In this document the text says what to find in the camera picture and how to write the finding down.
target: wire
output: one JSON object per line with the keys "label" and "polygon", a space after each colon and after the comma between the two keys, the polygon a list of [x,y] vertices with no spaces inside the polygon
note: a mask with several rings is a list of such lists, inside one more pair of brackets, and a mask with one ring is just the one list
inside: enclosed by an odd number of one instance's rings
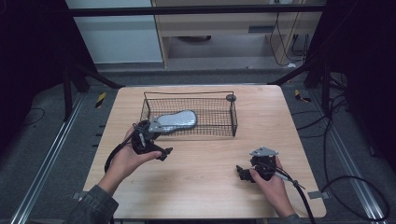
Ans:
{"label": "wire", "polygon": [[[282,44],[283,53],[285,54],[285,56],[291,61],[291,63],[300,62],[301,60],[294,60],[294,59],[291,59],[291,58],[288,56],[288,53],[286,52],[285,43],[283,42],[282,35],[280,34],[280,30],[279,30],[279,12],[276,13],[276,21],[275,21],[274,29],[273,29],[273,31],[271,32],[271,35],[270,35],[270,46],[271,46],[271,51],[273,52],[273,54],[276,55],[276,54],[275,54],[275,51],[274,51],[274,47],[273,47],[273,45],[272,45],[272,37],[273,37],[274,31],[276,30],[276,28],[277,28],[277,32],[278,32],[278,34],[279,34],[279,39],[280,39],[280,42],[281,42],[281,44]],[[280,62],[277,60],[276,57],[275,57],[275,61],[276,61],[276,63],[277,63],[278,65],[281,65],[281,66],[288,65],[287,63],[285,63],[285,64],[280,63]]]}
{"label": "wire", "polygon": [[309,124],[307,124],[307,125],[305,125],[305,126],[303,126],[303,127],[297,128],[296,130],[297,130],[297,131],[300,131],[300,130],[302,130],[302,129],[309,128],[309,127],[313,126],[314,124],[316,124],[316,123],[318,123],[318,122],[320,122],[321,120],[326,119],[326,118],[327,118],[327,115],[323,115],[323,117],[321,117],[320,119],[317,119],[317,120],[315,120],[314,122],[309,123]]}
{"label": "wire", "polygon": [[[141,129],[140,127],[138,127],[135,123],[134,123],[134,129]],[[113,161],[113,158],[117,155],[117,153],[119,153],[119,151],[125,147],[127,144],[132,143],[132,136],[134,135],[134,131],[131,132],[131,134],[128,135],[128,137],[126,137],[122,143],[120,143],[118,146],[116,146],[110,153],[110,155],[108,155],[106,163],[105,163],[105,173],[107,173],[108,168],[110,167],[110,163]],[[114,224],[114,216],[111,217],[110,219],[110,224]]]}
{"label": "wire", "polygon": [[42,112],[41,117],[36,119],[35,121],[30,122],[30,123],[23,123],[23,126],[29,126],[29,125],[32,125],[32,124],[36,124],[37,122],[42,120],[44,118],[44,116],[46,115],[46,111],[44,109],[42,109],[42,108],[38,108],[38,107],[37,108],[31,108],[30,111],[32,111],[32,110],[40,110]]}
{"label": "wire", "polygon": [[312,214],[311,207],[309,206],[308,200],[306,199],[306,197],[305,197],[303,191],[301,190],[301,188],[304,189],[304,187],[301,186],[301,185],[298,183],[297,180],[293,180],[293,178],[291,178],[291,176],[290,176],[285,170],[283,170],[282,168],[277,167],[277,166],[274,167],[274,166],[271,166],[271,165],[269,165],[269,164],[265,164],[265,163],[263,163],[263,162],[258,162],[258,164],[259,164],[259,165],[266,166],[267,168],[271,169],[271,170],[274,171],[274,172],[280,173],[281,175],[285,176],[289,182],[291,182],[291,183],[293,184],[293,186],[294,186],[294,187],[297,189],[297,191],[299,192],[301,199],[303,200],[303,203],[304,203],[306,212],[308,213],[308,216],[309,216],[309,219],[311,220],[311,223],[312,223],[312,224],[315,224],[316,222],[315,222],[314,215]]}
{"label": "wire", "polygon": [[293,116],[293,115],[304,114],[304,113],[313,113],[313,112],[318,113],[319,111],[317,111],[317,110],[306,110],[306,111],[300,111],[300,112],[291,113],[291,115]]}
{"label": "wire", "polygon": [[316,138],[316,137],[322,137],[324,135],[324,133],[323,134],[320,134],[320,135],[312,135],[312,136],[299,136],[300,138]]}
{"label": "wire", "polygon": [[299,35],[294,35],[293,36],[293,44],[291,45],[291,52],[293,53],[294,56],[301,56],[302,57],[302,61],[304,63],[306,53],[308,52],[309,35],[305,35],[305,42],[304,42],[303,49],[296,50],[296,49],[294,49],[294,46],[295,46],[295,44],[297,42],[298,36]]}
{"label": "wire", "polygon": [[[327,142],[327,133],[329,132],[330,128],[332,127],[332,112],[337,108],[340,107],[342,105],[344,105],[344,102],[346,102],[347,100],[343,100],[341,102],[339,102],[338,104],[334,105],[335,99],[337,99],[338,97],[344,96],[344,94],[340,94],[337,97],[335,97],[332,100],[332,104],[331,104],[331,109],[330,109],[330,113],[328,114],[328,118],[329,121],[326,125],[326,129],[325,129],[325,134],[323,137],[323,167],[324,167],[324,173],[325,173],[325,178],[326,178],[326,185],[322,188],[321,192],[323,192],[325,189],[329,189],[333,195],[333,197],[335,198],[335,200],[337,202],[339,202],[341,205],[343,205],[345,207],[346,210],[348,210],[350,213],[354,214],[355,216],[362,218],[366,221],[384,221],[389,217],[390,214],[390,207],[389,207],[389,203],[386,200],[386,198],[384,197],[384,195],[380,192],[380,190],[378,188],[376,188],[372,183],[370,183],[369,181],[358,177],[358,176],[354,176],[354,175],[342,175],[339,176],[337,178],[335,178],[334,180],[330,181],[329,180],[329,174],[328,174],[328,169],[327,169],[327,147],[326,147],[326,142]],[[353,210],[352,208],[350,208],[349,206],[347,206],[335,193],[334,189],[332,188],[332,184],[341,180],[341,179],[357,179],[359,181],[363,181],[365,183],[367,183],[372,189],[374,189],[377,194],[380,196],[380,198],[382,199],[382,201],[384,202],[387,210],[386,213],[383,217],[381,218],[370,218],[370,217],[366,217],[361,215],[360,213],[356,212],[355,210]]]}

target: gray sleeve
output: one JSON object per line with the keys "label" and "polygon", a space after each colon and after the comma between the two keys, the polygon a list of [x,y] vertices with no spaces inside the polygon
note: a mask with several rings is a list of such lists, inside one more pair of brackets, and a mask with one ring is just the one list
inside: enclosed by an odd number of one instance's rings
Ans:
{"label": "gray sleeve", "polygon": [[282,224],[303,224],[300,217],[297,214],[285,217],[281,221]]}
{"label": "gray sleeve", "polygon": [[108,223],[118,206],[110,195],[95,185],[78,202],[65,223]]}

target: wire basket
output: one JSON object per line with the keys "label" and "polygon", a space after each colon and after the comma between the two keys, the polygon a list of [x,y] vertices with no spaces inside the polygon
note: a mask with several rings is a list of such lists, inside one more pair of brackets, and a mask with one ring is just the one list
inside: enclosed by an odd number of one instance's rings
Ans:
{"label": "wire basket", "polygon": [[233,91],[213,92],[144,92],[140,120],[158,118],[191,110],[197,117],[196,125],[187,130],[179,130],[167,135],[211,134],[235,136],[238,126]]}

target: table surface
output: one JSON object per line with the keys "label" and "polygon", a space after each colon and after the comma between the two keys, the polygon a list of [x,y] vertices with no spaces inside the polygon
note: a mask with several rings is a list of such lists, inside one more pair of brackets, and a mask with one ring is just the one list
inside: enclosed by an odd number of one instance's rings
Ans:
{"label": "table surface", "polygon": [[[165,161],[149,161],[125,179],[114,195],[120,204],[115,218],[262,218],[277,217],[256,184],[242,181],[235,165],[250,166],[249,152],[269,147],[279,152],[283,168],[306,188],[315,217],[326,215],[321,199],[310,200],[317,191],[303,146],[295,129],[282,90],[278,86],[156,86],[119,90],[97,149],[84,190],[104,174],[107,156],[118,145],[142,112],[145,91],[233,91],[238,127],[235,137],[214,135],[160,136],[155,144],[174,150]],[[307,217],[294,186],[286,189],[295,211]]]}

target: person's right hand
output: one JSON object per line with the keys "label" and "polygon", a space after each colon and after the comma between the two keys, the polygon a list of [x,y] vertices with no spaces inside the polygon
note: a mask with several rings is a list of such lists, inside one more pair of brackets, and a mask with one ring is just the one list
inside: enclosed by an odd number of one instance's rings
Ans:
{"label": "person's right hand", "polygon": [[[282,164],[280,164],[278,157],[276,157],[276,166],[278,168],[282,168]],[[281,178],[273,175],[270,180],[266,181],[262,179],[260,174],[253,168],[250,168],[249,171],[253,179],[259,185],[265,198],[274,207],[279,217],[284,218],[295,214],[295,211],[291,206],[288,193],[285,189],[285,183]]]}
{"label": "person's right hand", "polygon": [[[132,132],[132,127],[125,135],[126,139]],[[154,160],[162,155],[161,151],[152,151],[146,154],[137,155],[134,152],[132,143],[126,144],[113,158],[110,166],[99,181],[98,186],[113,195],[123,179],[131,175],[134,170],[146,161]]]}

